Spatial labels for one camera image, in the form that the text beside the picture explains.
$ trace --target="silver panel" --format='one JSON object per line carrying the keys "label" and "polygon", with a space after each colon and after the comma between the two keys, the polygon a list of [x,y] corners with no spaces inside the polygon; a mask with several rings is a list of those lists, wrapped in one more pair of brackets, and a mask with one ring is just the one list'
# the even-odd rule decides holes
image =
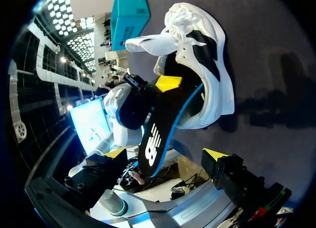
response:
{"label": "silver panel", "polygon": [[[122,193],[119,196],[128,204],[128,211],[121,218],[127,219],[133,228],[215,228],[234,209],[224,191],[217,190],[210,181],[169,202],[151,202],[130,193]],[[122,222],[96,206],[90,211],[92,217],[113,226]]]}

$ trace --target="computer screen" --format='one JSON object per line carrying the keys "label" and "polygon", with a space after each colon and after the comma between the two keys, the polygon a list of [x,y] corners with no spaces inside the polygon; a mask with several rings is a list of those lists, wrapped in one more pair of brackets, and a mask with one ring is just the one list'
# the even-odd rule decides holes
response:
{"label": "computer screen", "polygon": [[101,99],[74,107],[70,110],[70,115],[87,155],[111,134]]}

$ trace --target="ceiling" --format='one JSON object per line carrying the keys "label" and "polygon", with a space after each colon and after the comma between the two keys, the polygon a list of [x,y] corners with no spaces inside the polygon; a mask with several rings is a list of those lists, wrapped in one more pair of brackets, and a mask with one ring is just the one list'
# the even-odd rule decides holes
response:
{"label": "ceiling", "polygon": [[45,11],[50,31],[58,33],[61,43],[75,52],[90,72],[94,72],[94,18],[74,20],[70,0],[47,0]]}

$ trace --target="black and white sneaker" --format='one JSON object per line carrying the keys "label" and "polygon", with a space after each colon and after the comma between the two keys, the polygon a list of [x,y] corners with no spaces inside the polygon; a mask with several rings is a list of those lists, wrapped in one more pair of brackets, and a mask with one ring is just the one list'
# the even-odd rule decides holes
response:
{"label": "black and white sneaker", "polygon": [[146,51],[159,56],[154,69],[158,75],[164,73],[167,56],[176,52],[175,61],[201,78],[203,107],[196,115],[183,114],[177,127],[205,128],[221,115],[233,114],[234,92],[224,65],[225,34],[221,26],[207,12],[189,3],[175,3],[166,13],[164,23],[161,34],[128,39],[125,46],[131,52]]}

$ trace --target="gray floor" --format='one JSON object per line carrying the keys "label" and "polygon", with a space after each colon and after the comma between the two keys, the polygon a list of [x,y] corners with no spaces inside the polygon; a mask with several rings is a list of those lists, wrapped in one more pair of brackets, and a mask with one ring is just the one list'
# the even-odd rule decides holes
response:
{"label": "gray floor", "polygon": [[[266,177],[267,185],[280,182],[290,188],[291,201],[298,202],[316,167],[315,117],[306,100],[315,89],[315,79],[309,78],[315,76],[316,61],[287,7],[279,0],[147,1],[151,19],[142,35],[160,33],[175,2],[189,2],[214,16],[226,32],[228,68],[235,75],[235,117],[207,130],[176,130],[174,146],[196,163],[202,148],[236,153],[254,174]],[[152,80],[156,59],[128,53],[130,72]]]}

